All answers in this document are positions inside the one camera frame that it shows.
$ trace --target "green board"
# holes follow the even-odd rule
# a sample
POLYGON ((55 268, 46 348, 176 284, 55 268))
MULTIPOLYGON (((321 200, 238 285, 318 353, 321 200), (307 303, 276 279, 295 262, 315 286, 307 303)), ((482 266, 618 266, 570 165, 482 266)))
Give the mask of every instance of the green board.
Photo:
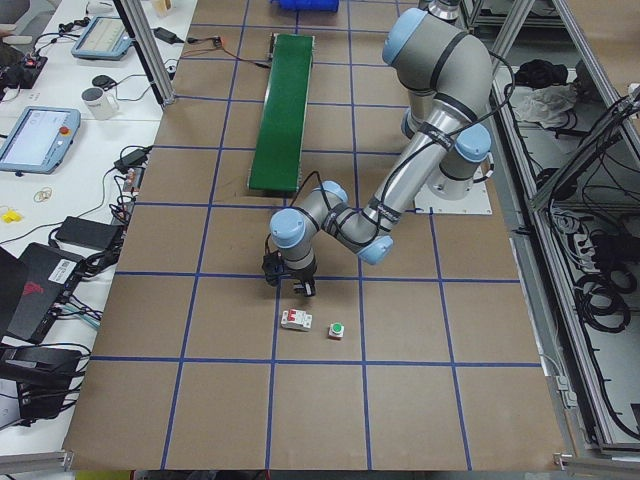
POLYGON ((260 133, 249 188, 296 192, 307 112, 313 37, 280 34, 275 39, 260 133))

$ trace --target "red logo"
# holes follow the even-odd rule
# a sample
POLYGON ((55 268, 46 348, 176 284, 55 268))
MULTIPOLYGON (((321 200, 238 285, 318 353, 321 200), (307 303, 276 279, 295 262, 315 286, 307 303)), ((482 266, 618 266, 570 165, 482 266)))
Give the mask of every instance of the red logo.
POLYGON ((22 296, 26 297, 27 295, 31 295, 32 293, 44 293, 44 288, 42 288, 35 282, 25 283, 24 290, 22 291, 22 296))

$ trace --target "laptop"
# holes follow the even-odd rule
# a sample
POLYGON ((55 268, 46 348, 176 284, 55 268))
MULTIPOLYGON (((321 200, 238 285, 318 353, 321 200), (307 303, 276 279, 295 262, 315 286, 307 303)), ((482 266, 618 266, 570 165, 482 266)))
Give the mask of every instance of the laptop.
POLYGON ((55 321, 51 307, 66 303, 73 293, 83 260, 75 253, 39 243, 29 244, 20 258, 0 248, 0 338, 6 334, 42 342, 55 321))

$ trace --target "white table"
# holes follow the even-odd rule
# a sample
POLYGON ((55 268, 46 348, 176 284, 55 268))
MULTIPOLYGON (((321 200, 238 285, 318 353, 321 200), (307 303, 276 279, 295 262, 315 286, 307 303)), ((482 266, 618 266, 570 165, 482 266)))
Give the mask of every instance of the white table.
MULTIPOLYGON (((143 1, 151 27, 163 26, 185 38, 197 0, 174 0, 170 14, 159 19, 149 2, 143 1)), ((59 23, 67 23, 84 17, 85 2, 64 0, 45 32, 57 31, 59 23)), ((34 227, 63 221, 67 216, 77 216, 101 203, 102 178, 113 166, 120 151, 127 145, 151 145, 154 141, 162 109, 156 104, 152 92, 147 92, 139 102, 122 102, 121 111, 113 119, 98 121, 91 118, 80 98, 81 92, 91 86, 91 79, 106 74, 116 80, 127 75, 142 73, 142 66, 133 48, 117 62, 79 60, 71 56, 72 43, 60 41, 44 49, 49 61, 35 88, 23 90, 16 100, 0 103, 0 133, 7 134, 23 109, 29 105, 76 108, 82 113, 82 124, 62 164, 49 175, 25 174, 16 177, 11 172, 0 172, 0 205, 8 205, 24 216, 20 222, 0 222, 0 242, 18 237, 34 227), (41 203, 34 195, 49 187, 52 196, 41 203)), ((158 41, 164 60, 178 58, 182 44, 168 45, 158 41)), ((146 78, 137 77, 120 89, 122 96, 137 96, 148 85, 146 78)), ((116 187, 110 174, 104 181, 107 201, 99 210, 83 217, 109 223, 108 209, 116 196, 116 187)), ((19 256, 31 242, 47 243, 47 235, 53 227, 42 228, 27 238, 3 248, 19 256)), ((78 253, 93 251, 72 248, 78 253)), ((76 295, 94 308, 102 309, 107 299, 114 267, 103 272, 76 289, 76 295)), ((91 348, 96 331, 80 319, 57 321, 43 343, 75 342, 91 348)), ((47 453, 58 451, 67 433, 73 409, 63 412, 54 420, 38 420, 30 428, 10 427, 0 431, 0 464, 3 455, 47 453)))

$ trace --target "blue bin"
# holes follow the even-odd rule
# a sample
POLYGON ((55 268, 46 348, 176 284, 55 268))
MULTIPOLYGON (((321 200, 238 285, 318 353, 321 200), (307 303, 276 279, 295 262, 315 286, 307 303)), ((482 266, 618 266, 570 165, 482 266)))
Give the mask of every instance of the blue bin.
POLYGON ((280 0, 285 10, 329 10, 338 11, 340 0, 280 0))

